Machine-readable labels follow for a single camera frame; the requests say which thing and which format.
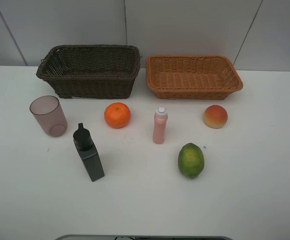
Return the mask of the pink bottle white cap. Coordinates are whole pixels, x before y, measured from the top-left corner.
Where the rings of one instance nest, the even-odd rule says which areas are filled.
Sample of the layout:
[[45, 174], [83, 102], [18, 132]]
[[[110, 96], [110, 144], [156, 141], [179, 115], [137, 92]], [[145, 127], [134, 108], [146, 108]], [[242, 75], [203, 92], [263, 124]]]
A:
[[165, 140], [165, 130], [168, 120], [168, 113], [165, 107], [158, 107], [154, 115], [153, 142], [163, 144]]

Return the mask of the orange mandarin fruit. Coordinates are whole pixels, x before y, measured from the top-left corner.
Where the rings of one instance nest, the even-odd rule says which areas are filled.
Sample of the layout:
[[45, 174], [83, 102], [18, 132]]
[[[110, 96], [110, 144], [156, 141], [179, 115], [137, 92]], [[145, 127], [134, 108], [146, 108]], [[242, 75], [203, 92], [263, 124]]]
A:
[[104, 111], [104, 120], [111, 128], [119, 129], [128, 125], [131, 119], [131, 111], [122, 102], [108, 105]]

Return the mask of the green lime fruit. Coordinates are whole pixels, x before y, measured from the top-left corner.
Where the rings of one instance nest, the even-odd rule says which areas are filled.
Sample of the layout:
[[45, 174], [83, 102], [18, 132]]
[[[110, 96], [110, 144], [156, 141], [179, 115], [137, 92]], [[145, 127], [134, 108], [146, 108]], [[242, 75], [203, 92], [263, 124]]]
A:
[[178, 169], [180, 173], [190, 179], [195, 179], [204, 169], [204, 155], [200, 147], [187, 143], [178, 155]]

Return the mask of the red yellow peach fruit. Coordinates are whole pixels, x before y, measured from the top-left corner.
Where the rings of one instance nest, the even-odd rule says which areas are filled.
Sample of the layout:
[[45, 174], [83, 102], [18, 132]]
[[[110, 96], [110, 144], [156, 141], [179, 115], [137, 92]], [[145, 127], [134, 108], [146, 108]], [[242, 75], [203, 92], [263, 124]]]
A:
[[209, 106], [203, 116], [204, 123], [213, 129], [220, 129], [227, 123], [228, 114], [227, 111], [219, 105]]

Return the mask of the translucent purple plastic cup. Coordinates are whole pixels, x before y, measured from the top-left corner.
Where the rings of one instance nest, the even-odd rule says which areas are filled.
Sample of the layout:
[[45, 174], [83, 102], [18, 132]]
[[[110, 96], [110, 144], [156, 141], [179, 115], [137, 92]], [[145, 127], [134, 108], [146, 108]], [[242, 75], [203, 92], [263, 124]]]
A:
[[41, 129], [50, 137], [60, 137], [65, 133], [68, 123], [57, 97], [46, 95], [35, 99], [30, 112]]

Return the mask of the light orange wicker basket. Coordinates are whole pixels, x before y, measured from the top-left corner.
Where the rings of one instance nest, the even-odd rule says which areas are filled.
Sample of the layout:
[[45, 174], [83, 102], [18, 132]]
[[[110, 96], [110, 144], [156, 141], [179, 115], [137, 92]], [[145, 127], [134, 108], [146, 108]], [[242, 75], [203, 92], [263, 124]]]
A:
[[160, 99], [223, 100], [243, 83], [230, 60], [219, 55], [153, 55], [146, 82]]

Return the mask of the black square dispenser bottle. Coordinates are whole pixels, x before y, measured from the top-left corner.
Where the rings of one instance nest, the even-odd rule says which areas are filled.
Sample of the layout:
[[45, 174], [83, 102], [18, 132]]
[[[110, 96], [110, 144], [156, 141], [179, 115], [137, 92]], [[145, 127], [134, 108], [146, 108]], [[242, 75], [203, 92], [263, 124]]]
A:
[[92, 182], [105, 176], [97, 148], [88, 129], [83, 123], [78, 124], [78, 129], [73, 133], [76, 150]]

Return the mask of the dark brown wicker basket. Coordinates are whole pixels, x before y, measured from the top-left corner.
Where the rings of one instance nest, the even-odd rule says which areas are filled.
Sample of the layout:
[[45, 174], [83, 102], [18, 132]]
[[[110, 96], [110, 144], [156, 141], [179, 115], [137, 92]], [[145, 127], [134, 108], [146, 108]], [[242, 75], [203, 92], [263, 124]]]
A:
[[140, 58], [131, 45], [59, 45], [41, 61], [36, 76], [63, 99], [127, 99]]

